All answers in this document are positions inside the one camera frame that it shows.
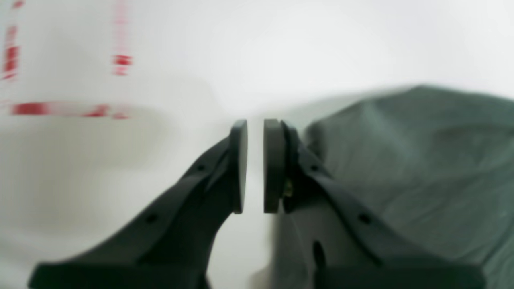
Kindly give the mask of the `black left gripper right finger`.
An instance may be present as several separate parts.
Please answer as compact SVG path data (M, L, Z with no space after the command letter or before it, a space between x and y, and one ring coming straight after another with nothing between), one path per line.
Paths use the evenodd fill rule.
M477 265L430 254L330 176L284 120L263 123L264 212L292 222L307 289L484 289Z

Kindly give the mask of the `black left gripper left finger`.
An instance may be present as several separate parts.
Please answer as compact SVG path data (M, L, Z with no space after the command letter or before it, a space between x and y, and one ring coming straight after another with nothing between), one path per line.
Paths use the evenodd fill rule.
M243 212L247 122L206 150L175 185L94 248L37 265L31 289L208 289L215 237Z

